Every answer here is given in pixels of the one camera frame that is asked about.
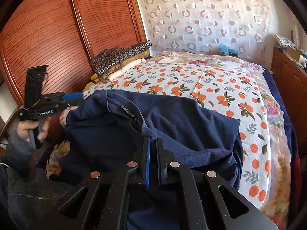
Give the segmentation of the person left hand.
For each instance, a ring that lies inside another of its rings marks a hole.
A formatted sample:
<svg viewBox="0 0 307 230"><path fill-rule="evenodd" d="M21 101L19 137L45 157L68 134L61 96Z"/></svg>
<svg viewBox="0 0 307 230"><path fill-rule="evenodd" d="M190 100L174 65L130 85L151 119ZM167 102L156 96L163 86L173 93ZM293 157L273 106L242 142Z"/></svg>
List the person left hand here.
<svg viewBox="0 0 307 230"><path fill-rule="evenodd" d="M48 130L50 127L50 121L51 121L51 117L47 117L44 119L44 124L41 127L41 132L38 134L37 139L42 141L44 140L47 135L48 135ZM19 122L19 124L17 125L17 134L24 140L30 142L30 137L29 137L29 130L30 129L35 129L39 126L39 122L38 121L21 121Z"/></svg>

